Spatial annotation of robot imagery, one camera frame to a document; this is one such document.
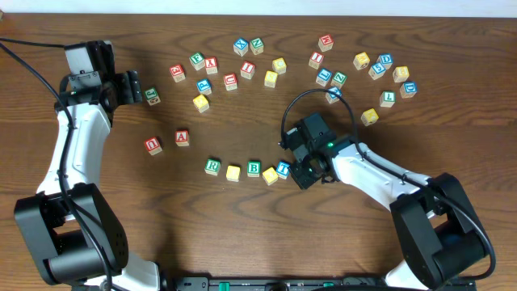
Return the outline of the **blue T letter block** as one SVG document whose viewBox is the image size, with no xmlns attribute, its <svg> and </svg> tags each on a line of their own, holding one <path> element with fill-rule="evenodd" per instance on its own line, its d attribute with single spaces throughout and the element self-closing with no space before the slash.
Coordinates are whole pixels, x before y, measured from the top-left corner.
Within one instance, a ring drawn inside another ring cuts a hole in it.
<svg viewBox="0 0 517 291">
<path fill-rule="evenodd" d="M 280 161 L 276 168 L 276 174 L 281 179 L 287 179 L 290 173 L 290 164 L 287 162 Z"/>
</svg>

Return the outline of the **yellow O block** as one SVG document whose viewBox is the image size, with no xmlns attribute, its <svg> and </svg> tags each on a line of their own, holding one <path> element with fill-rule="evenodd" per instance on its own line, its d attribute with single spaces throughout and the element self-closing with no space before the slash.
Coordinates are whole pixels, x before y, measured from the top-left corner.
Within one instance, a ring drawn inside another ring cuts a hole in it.
<svg viewBox="0 0 517 291">
<path fill-rule="evenodd" d="M 265 180 L 268 186 L 278 181 L 278 174 L 274 167 L 269 167 L 263 172 L 263 179 Z"/>
</svg>

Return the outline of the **green B letter block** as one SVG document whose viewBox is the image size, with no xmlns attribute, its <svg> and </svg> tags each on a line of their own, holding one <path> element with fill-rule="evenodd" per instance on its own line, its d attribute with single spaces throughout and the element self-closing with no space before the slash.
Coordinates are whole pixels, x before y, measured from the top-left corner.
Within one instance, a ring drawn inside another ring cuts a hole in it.
<svg viewBox="0 0 517 291">
<path fill-rule="evenodd" d="M 247 163 L 246 173 L 248 177 L 257 178 L 261 174 L 261 162 L 249 161 Z"/>
</svg>

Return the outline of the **green R letter block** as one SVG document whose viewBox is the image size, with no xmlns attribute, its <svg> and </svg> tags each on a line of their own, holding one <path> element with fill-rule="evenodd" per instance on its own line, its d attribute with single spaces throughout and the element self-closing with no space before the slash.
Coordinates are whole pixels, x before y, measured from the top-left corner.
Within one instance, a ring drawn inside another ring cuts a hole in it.
<svg viewBox="0 0 517 291">
<path fill-rule="evenodd" d="M 205 172 L 209 175 L 218 175 L 221 169 L 221 162 L 216 159 L 209 158 L 205 164 Z"/>
</svg>

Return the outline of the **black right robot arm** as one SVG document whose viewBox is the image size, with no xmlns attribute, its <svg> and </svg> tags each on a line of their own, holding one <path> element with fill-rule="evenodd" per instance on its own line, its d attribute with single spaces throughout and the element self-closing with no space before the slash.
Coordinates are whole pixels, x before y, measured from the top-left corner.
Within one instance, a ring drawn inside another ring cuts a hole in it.
<svg viewBox="0 0 517 291">
<path fill-rule="evenodd" d="M 390 211 L 403 260 L 386 274 L 387 286 L 438 289 L 494 253 L 456 177 L 401 168 L 352 135 L 337 137 L 318 113 L 281 137 L 281 147 L 294 155 L 290 172 L 300 188 L 342 182 Z"/>
</svg>

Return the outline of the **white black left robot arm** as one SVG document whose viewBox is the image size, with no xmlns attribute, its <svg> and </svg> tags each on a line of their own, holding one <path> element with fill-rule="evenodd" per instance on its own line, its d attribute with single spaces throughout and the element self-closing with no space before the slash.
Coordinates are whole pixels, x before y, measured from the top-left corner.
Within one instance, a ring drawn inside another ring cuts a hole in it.
<svg viewBox="0 0 517 291">
<path fill-rule="evenodd" d="M 70 73 L 51 91 L 59 128 L 52 161 L 36 194 L 16 202 L 16 224 L 48 285 L 164 290 L 159 266 L 128 249 L 124 228 L 99 190 L 114 112 L 142 101 L 138 74 L 116 73 L 108 40 L 69 44 L 64 51 Z"/>
</svg>

